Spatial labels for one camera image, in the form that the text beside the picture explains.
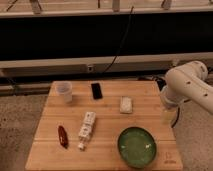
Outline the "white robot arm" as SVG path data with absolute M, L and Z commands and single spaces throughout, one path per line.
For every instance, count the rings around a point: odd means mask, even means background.
M 166 85 L 160 91 L 163 104 L 162 122 L 170 124 L 177 108 L 185 101 L 192 100 L 213 115 L 213 86 L 205 80 L 208 69 L 203 62 L 191 61 L 173 67 L 165 74 Z

